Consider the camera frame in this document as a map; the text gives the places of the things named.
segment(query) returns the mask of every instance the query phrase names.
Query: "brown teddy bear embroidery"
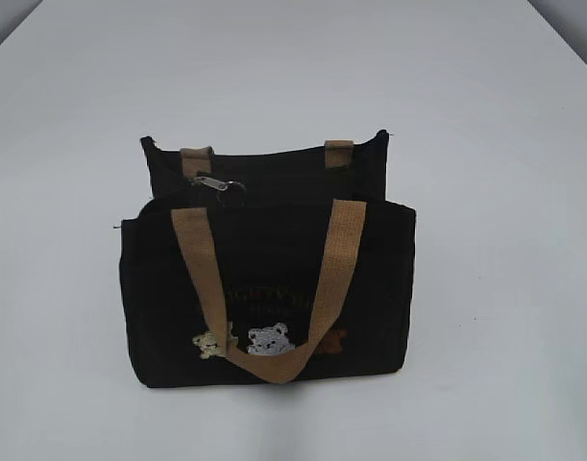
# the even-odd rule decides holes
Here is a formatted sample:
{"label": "brown teddy bear embroidery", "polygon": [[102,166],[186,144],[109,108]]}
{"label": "brown teddy bear embroidery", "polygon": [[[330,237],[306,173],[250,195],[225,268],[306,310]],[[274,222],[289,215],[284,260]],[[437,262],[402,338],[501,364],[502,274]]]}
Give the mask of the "brown teddy bear embroidery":
{"label": "brown teddy bear embroidery", "polygon": [[344,328],[330,329],[325,333],[314,353],[341,353],[343,349],[340,340],[346,337],[347,330]]}

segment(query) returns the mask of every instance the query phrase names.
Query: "white surface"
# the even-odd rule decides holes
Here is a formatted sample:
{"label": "white surface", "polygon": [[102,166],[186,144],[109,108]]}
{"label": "white surface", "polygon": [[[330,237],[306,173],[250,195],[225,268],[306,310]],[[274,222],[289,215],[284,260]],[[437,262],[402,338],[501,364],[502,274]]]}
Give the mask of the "white surface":
{"label": "white surface", "polygon": [[[532,7],[70,3],[0,48],[0,460],[587,460],[587,67]],[[380,128],[419,213],[404,368],[143,388],[111,228],[150,195],[138,139]]]}

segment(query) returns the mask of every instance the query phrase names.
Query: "yellow teddy bear embroidery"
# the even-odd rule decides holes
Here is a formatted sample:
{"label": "yellow teddy bear embroidery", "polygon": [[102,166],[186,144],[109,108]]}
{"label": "yellow teddy bear embroidery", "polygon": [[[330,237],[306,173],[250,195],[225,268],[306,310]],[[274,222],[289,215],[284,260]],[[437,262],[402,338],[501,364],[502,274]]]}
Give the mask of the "yellow teddy bear embroidery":
{"label": "yellow teddy bear embroidery", "polygon": [[[229,327],[227,332],[227,339],[237,339],[232,335],[233,323],[228,322],[227,325]],[[201,354],[199,356],[203,359],[225,356],[223,351],[216,344],[216,337],[209,330],[193,337],[193,344],[201,350]]]}

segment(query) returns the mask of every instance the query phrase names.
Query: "black fabric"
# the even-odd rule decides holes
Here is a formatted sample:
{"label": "black fabric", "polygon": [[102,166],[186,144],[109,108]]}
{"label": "black fabric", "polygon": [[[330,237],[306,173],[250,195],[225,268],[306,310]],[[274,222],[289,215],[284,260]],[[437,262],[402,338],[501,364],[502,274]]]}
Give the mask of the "black fabric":
{"label": "black fabric", "polygon": [[[200,358],[193,338],[207,326],[172,227],[168,210],[175,200],[155,202],[122,223],[120,282],[137,377],[149,387],[262,382],[222,357]],[[287,325],[291,343],[305,341],[330,209],[330,203],[208,208],[240,349],[250,344],[250,328],[278,322]],[[297,379],[384,374],[402,367],[415,219],[406,206],[367,206],[355,273],[334,325],[347,331],[342,351],[313,355]]]}
{"label": "black fabric", "polygon": [[[340,174],[345,174],[345,171],[349,170],[350,175],[347,179],[349,197],[359,200],[384,200],[388,143],[389,134],[386,130],[380,130],[369,141],[355,144],[353,162],[350,167],[335,169]],[[162,151],[150,136],[141,139],[141,146],[146,155],[150,184],[155,199],[187,188],[188,180],[183,176],[180,151]],[[316,177],[327,171],[327,178],[330,173],[330,170],[325,168],[324,146],[256,156],[211,155],[210,161],[209,176],[222,181],[235,181],[233,178],[239,176],[247,180],[264,177],[281,178],[289,184],[286,190],[300,191],[302,194],[304,194],[306,175]],[[282,192],[272,190],[277,194],[276,197]]]}
{"label": "black fabric", "polygon": [[[299,175],[243,175],[230,174],[231,181],[245,185],[246,193],[232,187],[223,202],[239,206],[276,206],[301,204],[330,204],[333,199],[364,200],[354,193],[355,176],[348,168],[332,168],[316,173]],[[213,188],[185,182],[183,187],[164,197],[149,202],[139,213],[140,216],[165,211],[167,209],[221,206]]]}

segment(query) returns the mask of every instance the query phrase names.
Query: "bag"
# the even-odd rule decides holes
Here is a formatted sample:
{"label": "bag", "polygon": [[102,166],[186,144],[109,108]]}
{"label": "bag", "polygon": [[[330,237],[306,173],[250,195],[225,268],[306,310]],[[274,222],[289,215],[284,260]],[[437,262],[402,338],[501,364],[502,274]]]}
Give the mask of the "bag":
{"label": "bag", "polygon": [[214,154],[211,147],[162,151],[152,137],[141,139],[155,199],[186,189],[189,180],[197,176],[241,182],[268,178],[284,182],[286,187],[281,190],[296,191],[302,190],[306,175],[318,178],[325,174],[331,182],[341,175],[348,176],[342,179],[342,183],[346,183],[347,198],[384,200],[388,143],[388,132],[380,130],[373,139],[362,144],[328,140],[324,146],[299,151],[222,156]]}
{"label": "bag", "polygon": [[248,200],[235,206],[214,201],[219,182],[186,185],[123,221],[120,282],[142,383],[283,383],[402,367],[415,211],[334,200],[330,191],[350,195],[350,183],[335,173],[326,185],[325,175],[308,174],[320,193],[301,200],[247,175]]}

